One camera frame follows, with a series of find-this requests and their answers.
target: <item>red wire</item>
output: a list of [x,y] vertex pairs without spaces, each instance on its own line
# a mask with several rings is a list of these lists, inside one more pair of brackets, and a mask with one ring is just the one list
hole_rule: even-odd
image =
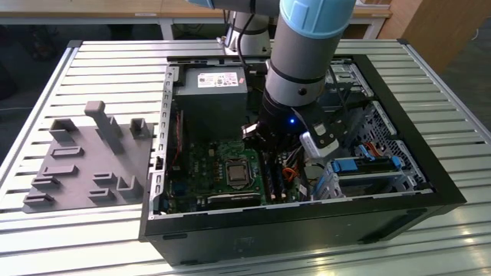
[[286,179],[288,182],[293,180],[293,178],[297,176],[297,172],[292,168],[284,168],[282,169],[282,176]]
[[172,165],[170,167],[173,167],[174,163],[176,163],[176,160],[177,160],[177,156],[178,156],[178,149],[180,149],[180,146],[181,146],[181,140],[180,140],[180,137],[178,137],[178,113],[176,114],[176,136],[177,136],[177,151],[176,151],[176,156],[174,156],[174,159],[172,160]]
[[364,143],[364,145],[369,148],[369,150],[371,150],[371,152],[373,153],[375,156],[377,156],[377,157],[381,156],[379,154],[379,152],[377,152],[377,150],[376,150],[376,148],[375,148],[375,146],[373,146],[372,143]]

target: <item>aluminum extrusion table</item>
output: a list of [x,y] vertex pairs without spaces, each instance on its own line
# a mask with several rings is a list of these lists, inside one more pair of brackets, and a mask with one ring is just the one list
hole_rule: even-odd
[[387,242],[170,267],[137,239],[141,205],[24,214],[57,117],[90,125],[86,101],[117,121],[157,128],[169,55],[222,54],[214,41],[84,42],[62,55],[0,168],[0,274],[26,275],[456,275],[489,272],[491,135],[424,63],[395,40],[344,40],[367,54],[468,203]]

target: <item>floor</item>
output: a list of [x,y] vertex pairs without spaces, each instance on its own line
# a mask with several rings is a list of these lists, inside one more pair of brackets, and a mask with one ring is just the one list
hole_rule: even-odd
[[[49,26],[56,57],[49,61],[33,61],[25,47],[16,39],[26,32],[25,26],[9,26],[8,35],[0,32],[0,64],[8,70],[18,91],[0,101],[0,162],[2,161],[24,121],[29,108],[34,105],[44,85],[50,77],[64,47],[69,40],[161,40],[157,25],[134,25],[128,29],[105,25]],[[222,27],[177,26],[174,35],[181,39],[213,38],[220,35]],[[491,80],[488,67],[491,65],[491,18],[479,28],[479,36],[469,41],[465,49],[457,55],[445,72],[443,80],[469,107],[484,126],[491,129]]]

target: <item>metal chassis frame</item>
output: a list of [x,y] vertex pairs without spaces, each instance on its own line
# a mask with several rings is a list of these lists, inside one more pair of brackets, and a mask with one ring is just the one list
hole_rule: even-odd
[[[377,198],[376,200],[371,201],[332,202],[328,203],[328,208],[325,208],[324,204],[298,204],[302,205],[301,208],[266,207],[265,209],[268,209],[268,211],[265,211],[264,206],[261,206],[261,208],[257,208],[257,210],[250,210],[248,212],[224,212],[218,214],[218,216],[221,216],[221,221],[214,220],[213,223],[209,223],[206,216],[189,217],[180,215],[181,217],[172,216],[165,219],[152,219],[150,214],[148,214],[148,206],[144,208],[141,214],[141,237],[149,235],[170,235],[173,233],[185,231],[198,231],[200,229],[220,229],[225,227],[281,223],[293,220],[308,220],[314,219],[316,217],[335,217],[391,210],[407,210],[411,212],[412,210],[437,207],[437,210],[433,209],[432,212],[427,213],[421,217],[415,218],[399,228],[392,229],[392,232],[380,238],[380,240],[387,240],[395,237],[409,226],[415,225],[415,222],[421,221],[429,216],[444,214],[465,203],[459,189],[456,188],[447,172],[444,171],[443,166],[429,149],[429,146],[427,145],[408,115],[403,111],[401,106],[397,103],[396,98],[392,95],[391,90],[377,74],[367,56],[337,55],[336,57],[351,58],[360,69],[365,82],[369,85],[375,96],[377,96],[379,103],[381,104],[385,114],[388,115],[392,124],[396,127],[397,134],[400,135],[400,138],[416,159],[416,163],[419,164],[419,167],[425,174],[436,193],[420,194],[413,197]],[[173,57],[169,58],[169,61],[176,61],[178,59],[189,60],[192,57]],[[208,59],[233,59],[233,57],[210,56]],[[273,212],[274,220],[272,220],[272,217],[261,217],[260,212]]]

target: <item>blue drive bracket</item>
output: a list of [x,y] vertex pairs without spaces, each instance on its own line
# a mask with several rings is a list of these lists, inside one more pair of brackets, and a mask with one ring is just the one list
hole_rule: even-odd
[[393,166],[400,170],[401,168],[401,162],[400,162],[400,159],[397,156],[392,156],[392,163],[393,163]]
[[337,159],[331,162],[335,173],[341,171],[357,171],[359,167],[353,159]]
[[375,157],[368,153],[365,146],[364,145],[359,145],[359,149],[363,153],[363,155],[369,159],[369,161],[375,160]]

